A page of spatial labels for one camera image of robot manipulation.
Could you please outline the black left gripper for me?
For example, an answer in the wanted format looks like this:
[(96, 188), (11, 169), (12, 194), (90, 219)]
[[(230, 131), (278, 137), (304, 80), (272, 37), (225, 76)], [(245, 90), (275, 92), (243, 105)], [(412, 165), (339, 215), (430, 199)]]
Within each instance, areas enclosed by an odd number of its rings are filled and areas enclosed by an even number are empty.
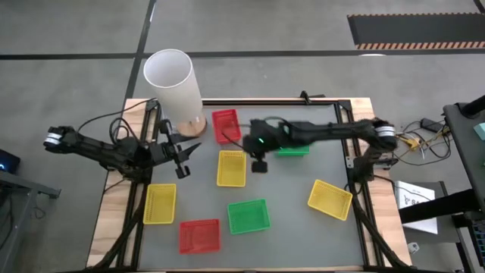
[(189, 156), (201, 145), (201, 143), (183, 148), (181, 145), (170, 143), (150, 143), (149, 151), (151, 154), (152, 165), (162, 165), (167, 162), (174, 162), (179, 165), (182, 160), (188, 160)]

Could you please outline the green plastic basket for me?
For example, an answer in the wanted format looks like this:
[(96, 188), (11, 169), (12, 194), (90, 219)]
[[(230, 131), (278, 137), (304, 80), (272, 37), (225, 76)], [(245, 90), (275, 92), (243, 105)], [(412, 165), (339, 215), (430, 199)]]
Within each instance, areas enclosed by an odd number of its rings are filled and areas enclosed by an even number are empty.
[(227, 205), (230, 233), (246, 234), (271, 228), (265, 199), (235, 202)]
[(300, 146), (296, 148), (281, 148), (278, 151), (279, 156), (304, 156), (310, 153), (309, 146)]

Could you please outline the yellow plastic basket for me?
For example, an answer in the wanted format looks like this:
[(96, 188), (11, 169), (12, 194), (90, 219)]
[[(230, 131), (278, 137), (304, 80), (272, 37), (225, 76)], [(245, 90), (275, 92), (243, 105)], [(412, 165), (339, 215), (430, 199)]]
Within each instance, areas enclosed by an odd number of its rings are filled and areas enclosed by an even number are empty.
[(353, 195), (322, 180), (316, 180), (311, 189), (308, 206), (333, 218), (348, 218)]
[(151, 184), (148, 186), (143, 224), (172, 224), (177, 199), (176, 184)]
[(246, 154), (243, 151), (219, 152), (216, 184), (218, 187), (246, 186)]

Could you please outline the red plastic basket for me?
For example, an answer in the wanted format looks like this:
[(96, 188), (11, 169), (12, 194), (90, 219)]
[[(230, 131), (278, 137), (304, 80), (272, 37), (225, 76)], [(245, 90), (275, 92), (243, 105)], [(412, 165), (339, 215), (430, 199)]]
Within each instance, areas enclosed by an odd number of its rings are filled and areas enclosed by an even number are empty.
[(227, 144), (231, 140), (237, 142), (241, 139), (236, 109), (213, 111), (211, 117), (217, 143)]
[(179, 225), (179, 253), (215, 253), (221, 249), (221, 227), (216, 218), (183, 221)]

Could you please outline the black clamp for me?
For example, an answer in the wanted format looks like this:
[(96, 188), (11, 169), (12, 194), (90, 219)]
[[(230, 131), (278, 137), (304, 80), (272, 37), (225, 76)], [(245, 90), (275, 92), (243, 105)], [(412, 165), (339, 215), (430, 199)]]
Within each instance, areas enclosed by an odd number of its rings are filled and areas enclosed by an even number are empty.
[(300, 92), (299, 97), (304, 100), (306, 105), (310, 105), (312, 103), (313, 99), (326, 98), (326, 96), (324, 94), (309, 95), (305, 90)]

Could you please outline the white shade table lamp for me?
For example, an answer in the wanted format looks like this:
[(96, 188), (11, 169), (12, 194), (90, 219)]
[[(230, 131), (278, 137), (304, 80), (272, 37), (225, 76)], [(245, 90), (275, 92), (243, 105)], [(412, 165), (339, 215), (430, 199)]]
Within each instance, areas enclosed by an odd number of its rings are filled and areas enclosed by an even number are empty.
[(191, 58), (178, 49), (164, 49), (145, 62), (143, 75), (155, 92), (164, 116), (186, 137), (207, 128), (202, 97)]

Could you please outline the white paper sheet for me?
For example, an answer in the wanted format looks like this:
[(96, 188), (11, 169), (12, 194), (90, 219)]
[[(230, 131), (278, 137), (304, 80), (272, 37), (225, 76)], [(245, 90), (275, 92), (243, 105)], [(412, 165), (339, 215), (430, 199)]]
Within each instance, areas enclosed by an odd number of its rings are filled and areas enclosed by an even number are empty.
[[(420, 187), (403, 181), (395, 182), (395, 195), (399, 209), (417, 205), (422, 202), (435, 200), (435, 191)], [(423, 231), (429, 234), (438, 234), (437, 219), (430, 218), (422, 221), (414, 221), (403, 224), (405, 228), (411, 228), (416, 231)]]

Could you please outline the grey metal stand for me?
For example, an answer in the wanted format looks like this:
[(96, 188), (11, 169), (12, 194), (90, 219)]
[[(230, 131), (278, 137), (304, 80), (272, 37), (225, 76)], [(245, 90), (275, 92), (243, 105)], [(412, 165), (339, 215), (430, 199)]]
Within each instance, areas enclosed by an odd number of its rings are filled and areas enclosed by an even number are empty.
[(61, 190), (0, 171), (0, 271), (14, 261), (23, 232), (34, 210), (36, 197), (57, 199)]

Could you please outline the black power adapter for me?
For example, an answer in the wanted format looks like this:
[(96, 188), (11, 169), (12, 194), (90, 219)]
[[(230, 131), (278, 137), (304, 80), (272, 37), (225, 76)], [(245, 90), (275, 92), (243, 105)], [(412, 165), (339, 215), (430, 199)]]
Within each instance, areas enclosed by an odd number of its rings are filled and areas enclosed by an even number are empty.
[(433, 133), (438, 133), (442, 130), (443, 125), (440, 122), (432, 121), (429, 118), (422, 118), (420, 120), (420, 128), (428, 130)]

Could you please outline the black device with blue light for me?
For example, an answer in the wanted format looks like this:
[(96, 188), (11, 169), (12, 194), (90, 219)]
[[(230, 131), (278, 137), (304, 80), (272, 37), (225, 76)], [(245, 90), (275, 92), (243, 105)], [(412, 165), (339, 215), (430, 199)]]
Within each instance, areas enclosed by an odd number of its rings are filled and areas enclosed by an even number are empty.
[(0, 171), (16, 174), (20, 165), (20, 158), (0, 149)]

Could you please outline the black stand leg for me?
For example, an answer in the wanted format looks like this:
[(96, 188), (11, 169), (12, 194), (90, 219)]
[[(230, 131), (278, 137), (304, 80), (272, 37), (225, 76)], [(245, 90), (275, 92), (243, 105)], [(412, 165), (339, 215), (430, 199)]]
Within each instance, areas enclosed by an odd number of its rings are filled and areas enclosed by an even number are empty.
[(460, 212), (485, 212), (485, 199), (473, 190), (464, 190), (399, 210), (403, 224)]

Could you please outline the black hazard-striped floor mat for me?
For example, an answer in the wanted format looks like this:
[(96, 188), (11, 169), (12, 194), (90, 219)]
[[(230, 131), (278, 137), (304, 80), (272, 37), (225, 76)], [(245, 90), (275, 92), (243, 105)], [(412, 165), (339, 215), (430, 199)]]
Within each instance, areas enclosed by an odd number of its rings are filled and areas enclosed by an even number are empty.
[(360, 50), (485, 49), (485, 14), (350, 14)]

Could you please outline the black side desk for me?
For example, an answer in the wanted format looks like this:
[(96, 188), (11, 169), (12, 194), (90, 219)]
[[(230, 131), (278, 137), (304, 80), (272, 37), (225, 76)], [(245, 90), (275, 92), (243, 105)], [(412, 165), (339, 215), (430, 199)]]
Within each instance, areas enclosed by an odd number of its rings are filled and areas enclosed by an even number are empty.
[(446, 123), (478, 198), (485, 199), (485, 141), (473, 127), (485, 122), (485, 95), (472, 102), (457, 102), (443, 107)]

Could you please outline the blue crate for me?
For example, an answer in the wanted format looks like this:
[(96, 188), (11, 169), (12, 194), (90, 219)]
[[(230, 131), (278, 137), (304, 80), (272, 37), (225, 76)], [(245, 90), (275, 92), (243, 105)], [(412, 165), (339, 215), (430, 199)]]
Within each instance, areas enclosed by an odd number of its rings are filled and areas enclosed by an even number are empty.
[(473, 238), (477, 245), (480, 260), (485, 262), (485, 221), (476, 221), (472, 224)]

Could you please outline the black aluminium table frame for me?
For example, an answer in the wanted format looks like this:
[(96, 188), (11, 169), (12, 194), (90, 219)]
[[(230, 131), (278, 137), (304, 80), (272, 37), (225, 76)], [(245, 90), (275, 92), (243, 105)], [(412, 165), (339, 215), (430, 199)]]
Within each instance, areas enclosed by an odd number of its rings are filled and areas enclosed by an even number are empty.
[[(373, 118), (370, 99), (325, 99), (313, 98), (306, 105), (299, 98), (266, 99), (203, 99), (205, 108), (236, 108), (240, 117), (281, 116), (289, 114), (307, 115), (312, 122), (361, 120)], [(361, 155), (368, 148), (363, 140), (344, 140), (343, 144), (330, 141), (314, 144), (310, 155), (301, 158), (302, 163), (317, 155), (316, 165), (308, 164), (308, 175), (302, 171), (296, 176), (291, 173), (280, 178), (278, 171), (289, 171), (292, 163), (300, 163), (296, 157), (280, 158), (267, 155), (268, 174), (250, 174), (251, 163), (247, 163), (246, 188), (215, 186), (215, 181), (207, 183), (193, 181), (196, 167), (192, 163), (199, 149), (191, 156), (192, 175), (178, 180), (172, 172), (172, 165), (162, 165), (154, 169), (153, 181), (176, 183), (176, 214), (173, 224), (136, 225), (128, 237), (124, 250), (124, 262), (120, 267), (130, 271), (358, 271), (364, 265), (384, 265), (390, 263), (381, 248), (373, 241), (364, 224), (355, 216), (353, 206), (346, 221), (340, 221), (317, 212), (307, 206), (307, 199), (314, 184), (320, 178), (338, 187), (344, 187), (347, 176), (346, 159)], [(101, 261), (114, 244), (124, 225), (124, 213), (129, 200), (132, 207), (138, 206), (142, 185), (138, 185), (135, 197), (131, 197), (129, 182), (114, 187), (102, 198), (95, 233), (89, 251), (86, 267)], [(404, 263), (411, 264), (409, 254), (398, 254), (405, 250), (405, 239), (397, 204), (391, 194), (391, 186), (386, 181), (375, 180), (364, 185), (358, 196), (359, 205), (367, 213), (369, 221), (376, 229), (377, 197), (371, 197), (378, 184), (384, 187), (384, 208), (391, 212), (391, 227), (397, 225), (398, 243), (387, 243), (395, 254), (401, 255)], [(227, 216), (227, 204), (250, 199), (266, 199), (272, 227), (266, 231), (231, 235)], [(221, 227), (221, 250), (209, 254), (180, 255), (178, 253), (179, 222), (192, 219), (219, 218)]]

